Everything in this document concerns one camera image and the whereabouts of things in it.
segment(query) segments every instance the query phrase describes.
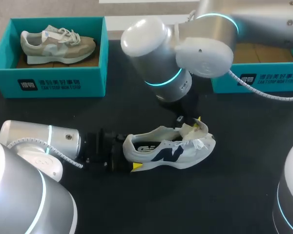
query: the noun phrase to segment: box logo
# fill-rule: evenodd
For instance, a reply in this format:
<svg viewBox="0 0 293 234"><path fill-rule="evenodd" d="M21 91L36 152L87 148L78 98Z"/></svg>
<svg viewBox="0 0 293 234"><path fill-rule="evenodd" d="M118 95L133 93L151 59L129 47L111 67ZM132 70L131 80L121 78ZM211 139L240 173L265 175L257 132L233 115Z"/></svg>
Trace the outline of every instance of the box logo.
<svg viewBox="0 0 293 234"><path fill-rule="evenodd" d="M242 74L240 76L240 79L244 81L248 85L252 85L256 79L256 74Z"/></svg>
<svg viewBox="0 0 293 234"><path fill-rule="evenodd" d="M20 87L23 91L37 91L38 88L33 79L18 79Z"/></svg>

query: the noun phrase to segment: white robotic arm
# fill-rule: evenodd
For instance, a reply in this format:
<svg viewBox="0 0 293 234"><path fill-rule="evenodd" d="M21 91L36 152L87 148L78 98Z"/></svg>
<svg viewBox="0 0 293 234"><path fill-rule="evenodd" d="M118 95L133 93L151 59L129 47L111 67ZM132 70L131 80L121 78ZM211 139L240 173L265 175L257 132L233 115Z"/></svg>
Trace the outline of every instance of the white robotic arm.
<svg viewBox="0 0 293 234"><path fill-rule="evenodd" d="M173 26L146 17L122 35L123 51L160 101L182 99L191 89L189 72L204 78L229 73L263 97L293 101L262 93L230 71L237 42L293 48L293 1L201 0L192 16Z"/></svg>

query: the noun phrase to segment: shoe sole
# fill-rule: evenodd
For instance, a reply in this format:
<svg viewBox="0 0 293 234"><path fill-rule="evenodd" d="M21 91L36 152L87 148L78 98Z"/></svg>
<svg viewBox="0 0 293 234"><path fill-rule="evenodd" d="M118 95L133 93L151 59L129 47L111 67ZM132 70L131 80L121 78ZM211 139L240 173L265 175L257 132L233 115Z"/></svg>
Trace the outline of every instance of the shoe sole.
<svg viewBox="0 0 293 234"><path fill-rule="evenodd" d="M27 64L44 64L49 62L61 62L65 64L73 64L73 63L80 62L86 59L93 52L94 50L88 54L82 55L77 58L60 58L60 57L53 57L53 56L27 56Z"/></svg>

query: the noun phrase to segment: sneaker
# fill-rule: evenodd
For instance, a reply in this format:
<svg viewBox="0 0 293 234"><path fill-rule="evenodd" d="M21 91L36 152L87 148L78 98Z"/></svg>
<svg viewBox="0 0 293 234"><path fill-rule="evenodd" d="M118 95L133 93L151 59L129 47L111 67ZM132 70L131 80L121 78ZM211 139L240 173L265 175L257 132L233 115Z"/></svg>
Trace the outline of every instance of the sneaker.
<svg viewBox="0 0 293 234"><path fill-rule="evenodd" d="M191 167L207 158L216 145L207 125L199 120L195 122L194 127L187 124L175 129L161 126L149 133L130 134L123 143L124 155L129 162L142 163L135 171L161 165L178 169Z"/></svg>
<svg viewBox="0 0 293 234"><path fill-rule="evenodd" d="M48 62L76 63L90 56L96 48L93 38L81 37L73 30L49 25L41 33L21 33L21 47L28 64Z"/></svg>

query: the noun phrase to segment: beige sneaker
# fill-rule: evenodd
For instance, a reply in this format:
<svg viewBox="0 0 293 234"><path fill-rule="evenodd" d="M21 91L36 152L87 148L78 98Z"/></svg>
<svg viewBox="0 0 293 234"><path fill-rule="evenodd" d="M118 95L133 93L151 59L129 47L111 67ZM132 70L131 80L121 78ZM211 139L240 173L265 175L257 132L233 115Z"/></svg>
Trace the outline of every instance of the beige sneaker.
<svg viewBox="0 0 293 234"><path fill-rule="evenodd" d="M41 33L21 33L21 47L28 64L79 62L90 56L96 48L93 38L81 37L73 30L57 29L49 25Z"/></svg>

